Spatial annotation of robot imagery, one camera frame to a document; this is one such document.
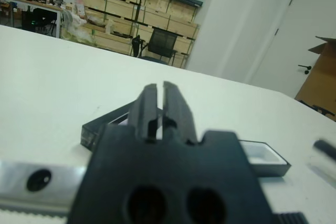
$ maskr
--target desk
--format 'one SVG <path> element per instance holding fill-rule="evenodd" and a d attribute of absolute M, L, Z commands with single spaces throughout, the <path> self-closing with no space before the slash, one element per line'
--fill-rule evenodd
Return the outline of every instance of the desk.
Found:
<path fill-rule="evenodd" d="M 260 180 L 273 211 L 302 211 L 311 224 L 335 223 L 335 182 L 309 164 L 330 165 L 329 176 L 336 177 L 336 164 L 312 149 L 320 137 L 336 145 L 336 124 L 294 99 L 5 26 L 0 48 L 0 159 L 86 165 L 90 152 L 79 144 L 82 125 L 133 101 L 149 83 L 157 83 L 162 108 L 167 80 L 188 102 L 198 139 L 207 130 L 234 131 L 242 140 L 267 142 L 292 164 L 283 178 Z M 0 222 L 64 220 L 0 211 Z"/>
<path fill-rule="evenodd" d="M 25 4 L 25 5 L 28 5 L 28 6 L 32 6 L 32 7 L 35 7 L 35 8 L 40 8 L 40 9 L 43 9 L 43 10 L 48 10 L 50 12 L 56 13 L 57 14 L 56 38 L 60 38 L 60 25 L 61 25 L 61 12 L 62 12 L 61 8 L 59 8 L 57 6 L 43 4 L 43 3 L 40 3 L 40 2 L 36 2 L 36 1 L 27 1 L 27 0 L 3 0 L 3 1 L 14 2 L 14 3 L 17 3 L 17 4 Z"/>

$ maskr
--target office chair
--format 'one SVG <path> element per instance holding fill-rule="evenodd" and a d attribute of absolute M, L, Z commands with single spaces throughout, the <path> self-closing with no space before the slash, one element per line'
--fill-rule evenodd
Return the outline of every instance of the office chair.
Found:
<path fill-rule="evenodd" d="M 140 35 L 132 39 L 133 55 L 134 57 L 137 58 L 165 65 L 167 65 L 167 63 L 161 60 L 162 57 L 167 57 L 169 59 L 173 57 L 172 65 L 174 65 L 176 51 L 173 48 L 175 46 L 176 39 L 177 34 L 155 28 L 149 43 L 146 44 L 145 46 L 144 46 L 145 41 L 140 38 Z M 153 52 L 155 54 L 160 55 L 161 56 L 160 59 L 158 60 L 149 56 L 142 56 L 142 51 L 146 47 L 148 47 L 149 52 Z"/>

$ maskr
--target plastic bag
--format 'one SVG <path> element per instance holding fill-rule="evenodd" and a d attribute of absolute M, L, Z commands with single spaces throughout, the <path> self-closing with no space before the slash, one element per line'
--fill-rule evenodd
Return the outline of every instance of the plastic bag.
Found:
<path fill-rule="evenodd" d="M 105 33 L 111 34 L 111 32 L 113 32 L 113 30 L 114 30 L 114 21 L 113 20 L 109 20 L 108 23 L 106 24 L 106 31 L 105 31 Z"/>
<path fill-rule="evenodd" d="M 98 18 L 96 16 L 91 16 L 91 15 L 87 15 L 86 19 L 89 23 L 94 24 L 96 26 L 101 26 L 104 27 L 105 26 L 105 22 L 102 18 Z"/>

